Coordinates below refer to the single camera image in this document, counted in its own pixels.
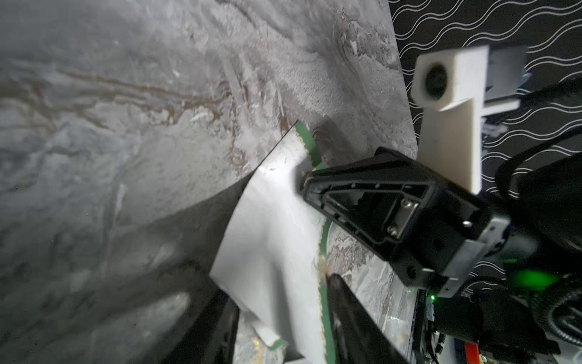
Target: white paper sheet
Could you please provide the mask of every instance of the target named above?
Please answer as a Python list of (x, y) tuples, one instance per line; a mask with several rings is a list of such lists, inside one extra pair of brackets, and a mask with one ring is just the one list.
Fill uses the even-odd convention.
[(256, 317), (255, 328), (267, 344), (278, 334), (319, 364), (325, 363), (318, 273), (325, 218), (299, 194), (302, 176), (313, 166), (296, 128), (250, 179), (210, 277)]

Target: screw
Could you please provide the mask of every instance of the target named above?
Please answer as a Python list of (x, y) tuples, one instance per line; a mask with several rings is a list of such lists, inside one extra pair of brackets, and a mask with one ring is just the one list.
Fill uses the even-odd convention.
[(427, 93), (434, 99), (439, 99), (446, 91), (446, 70), (443, 65), (434, 65), (424, 80)]
[(406, 273), (408, 273), (410, 279), (413, 280), (416, 278), (416, 269), (414, 269), (413, 266), (408, 266), (408, 268), (406, 269)]
[(409, 199), (402, 199), (400, 201), (400, 205), (404, 208), (411, 208), (412, 207), (412, 201), (410, 201)]
[(396, 225), (390, 225), (387, 229), (388, 234), (390, 234), (390, 236), (396, 236), (398, 235), (398, 226)]

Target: gray marble countertop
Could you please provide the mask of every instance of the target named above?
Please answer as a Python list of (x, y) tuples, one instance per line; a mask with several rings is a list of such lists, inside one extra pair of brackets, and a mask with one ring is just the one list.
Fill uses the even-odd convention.
[[(387, 2), (4, 0), (0, 31), (1, 362), (163, 358), (296, 119), (328, 165), (416, 155)], [(389, 267), (336, 247), (396, 327)]]

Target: green tape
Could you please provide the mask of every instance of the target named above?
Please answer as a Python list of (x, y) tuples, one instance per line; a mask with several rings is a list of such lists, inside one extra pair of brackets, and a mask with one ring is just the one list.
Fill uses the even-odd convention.
[[(313, 135), (307, 129), (307, 125), (297, 120), (295, 122), (295, 132), (303, 141), (305, 149), (307, 149), (307, 154), (311, 159), (311, 165), (315, 169), (325, 168), (321, 161), (321, 155), (317, 149), (317, 144)], [(329, 238), (329, 229), (331, 227), (331, 220), (327, 219), (324, 223), (323, 230), (321, 232), (320, 240), (320, 257), (323, 260), (327, 260), (327, 241)], [(331, 320), (329, 314), (328, 296), (327, 296), (327, 282), (325, 280), (325, 274), (321, 274), (320, 281), (320, 298), (321, 298), (321, 320), (324, 326), (324, 337), (325, 337), (325, 361), (327, 364), (335, 364), (335, 342), (333, 341), (333, 332), (331, 329)]]
[(269, 351), (275, 351), (283, 345), (287, 345), (287, 342), (283, 339), (278, 339), (273, 343), (273, 346), (267, 348), (269, 348)]
[[(327, 219), (321, 233), (320, 240), (320, 255), (327, 258), (327, 241), (329, 237), (329, 229), (331, 227), (331, 220)], [(324, 325), (325, 337), (325, 361), (327, 364), (335, 364), (335, 342), (333, 341), (333, 332), (331, 329), (331, 319), (329, 315), (329, 303), (327, 296), (327, 282), (325, 274), (322, 274), (320, 281), (320, 297), (321, 297), (321, 320)]]
[(295, 132), (302, 139), (303, 145), (305, 149), (307, 149), (307, 154), (311, 158), (311, 165), (313, 168), (317, 167), (321, 163), (321, 155), (319, 150), (317, 149), (317, 144), (315, 143), (315, 139), (313, 139), (313, 135), (307, 129), (307, 125), (297, 120), (295, 122)]

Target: green led light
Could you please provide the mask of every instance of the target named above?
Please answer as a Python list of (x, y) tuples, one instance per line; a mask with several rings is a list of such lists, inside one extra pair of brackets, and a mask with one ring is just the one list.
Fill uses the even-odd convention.
[(512, 285), (529, 289), (531, 291), (543, 291), (544, 288), (560, 279), (559, 275), (539, 272), (535, 270), (522, 270), (515, 272)]

